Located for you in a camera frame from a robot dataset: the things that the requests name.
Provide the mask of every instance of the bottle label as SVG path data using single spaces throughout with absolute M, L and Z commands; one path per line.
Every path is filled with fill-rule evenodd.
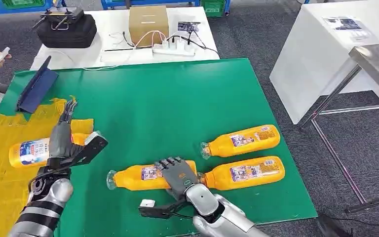
M 23 142 L 20 146 L 20 161 L 23 165 L 33 164 L 47 160 L 48 138 L 37 141 Z
M 267 159 L 258 165 L 241 165 L 230 168 L 230 174 L 234 182 L 278 174 L 279 172 L 280 170 L 278 165 L 272 159 Z
M 146 166 L 142 169 L 142 180 L 157 179 L 163 177 L 162 172 L 156 166 Z
M 272 131 L 272 129 L 269 126 L 261 127 L 259 132 L 255 132 L 254 135 L 258 139 L 258 141 L 275 137 L 275 133 Z
M 235 147 L 240 147 L 255 141 L 252 137 L 246 138 L 245 136 L 239 134 L 230 136 L 230 139 Z

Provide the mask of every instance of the blue shelf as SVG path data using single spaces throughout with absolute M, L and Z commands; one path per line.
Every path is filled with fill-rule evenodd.
M 33 12 L 33 11 L 44 12 L 46 9 L 50 8 L 51 6 L 53 6 L 53 0 L 45 0 L 45 3 L 43 6 L 33 6 L 33 7 L 25 7 L 25 8 L 18 8 L 18 9 L 8 9 L 5 7 L 5 5 L 0 0 L 0 14 Z
M 179 2 L 194 2 L 195 6 L 200 6 L 200 0 L 130 0 L 131 5 L 149 5 L 163 3 L 179 3 Z M 126 6 L 125 1 L 101 0 L 101 5 L 104 10 L 108 10 L 114 6 Z

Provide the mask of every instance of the yellow juice bottle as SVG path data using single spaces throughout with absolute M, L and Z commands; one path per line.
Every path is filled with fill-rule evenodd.
M 284 178 L 284 166 L 278 157 L 247 159 L 222 164 L 205 174 L 198 174 L 208 188 L 231 190 L 273 183 Z
M 83 146 L 87 137 L 88 134 L 75 133 L 72 142 Z M 50 138 L 43 138 L 12 145 L 9 148 L 9 163 L 15 168 L 46 165 L 49 140 Z
M 186 160 L 186 162 L 196 174 L 195 162 L 193 160 Z M 162 172 L 153 164 L 134 165 L 119 172 L 110 170 L 107 175 L 107 186 L 111 190 L 118 187 L 131 191 L 170 189 Z
M 274 125 L 262 125 L 238 132 L 224 134 L 209 143 L 201 143 L 204 159 L 210 156 L 230 157 L 248 152 L 273 148 L 280 142 Z

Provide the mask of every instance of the white desk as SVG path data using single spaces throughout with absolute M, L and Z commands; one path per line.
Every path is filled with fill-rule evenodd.
M 113 48 L 113 42 L 123 40 L 123 31 L 126 32 L 127 40 L 131 42 L 128 31 L 129 10 L 88 11 L 85 14 L 91 14 L 94 17 L 98 29 L 91 46 L 74 49 L 47 48 L 42 45 L 30 70 L 38 70 L 49 55 L 52 57 L 49 64 L 50 69 L 219 59 L 219 56 L 215 52 L 201 49 L 198 46 L 195 46 L 196 51 L 193 57 L 152 54 L 151 49 L 105 51 L 106 49 Z M 167 8 L 167 14 L 170 34 L 177 31 L 178 21 L 201 22 L 198 25 L 198 35 L 208 48 L 217 50 L 202 7 Z M 188 37 L 189 34 L 187 32 L 176 32 L 175 35 Z M 195 34 L 191 35 L 191 39 L 201 44 Z M 117 47 L 130 48 L 124 41 L 118 44 Z
M 348 53 L 363 44 L 342 40 L 323 19 L 338 16 L 358 18 L 377 38 L 365 44 L 379 43 L 379 0 L 303 5 L 269 77 L 294 124 L 356 65 Z M 367 90 L 379 97 L 362 70 L 341 93 Z

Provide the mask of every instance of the gray carpet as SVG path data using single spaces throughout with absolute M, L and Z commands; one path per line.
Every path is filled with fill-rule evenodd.
M 92 0 L 81 0 L 80 6 L 87 10 L 101 9 L 99 2 Z M 233 0 L 230 16 L 210 18 L 209 24 L 221 58 L 249 58 L 316 209 L 333 217 L 379 223 L 379 206 L 356 214 L 343 212 L 347 206 L 357 204 L 358 199 L 317 132 L 311 126 L 301 130 L 292 125 L 269 81 L 300 6 L 296 0 Z M 0 49 L 9 46 L 14 56 L 0 70 L 1 82 L 9 82 L 14 70 L 30 67 L 40 47 L 35 33 L 29 31 L 36 18 L 0 16 Z M 379 99 L 372 92 L 361 92 L 340 95 L 330 107 L 378 103 Z M 364 196 L 367 199 L 379 197 L 379 110 L 322 116 L 318 122 Z M 351 221 L 340 223 L 345 230 L 352 229 L 354 236 L 379 236 L 379 227 Z M 275 237 L 322 236 L 314 220 L 265 225 L 261 229 Z

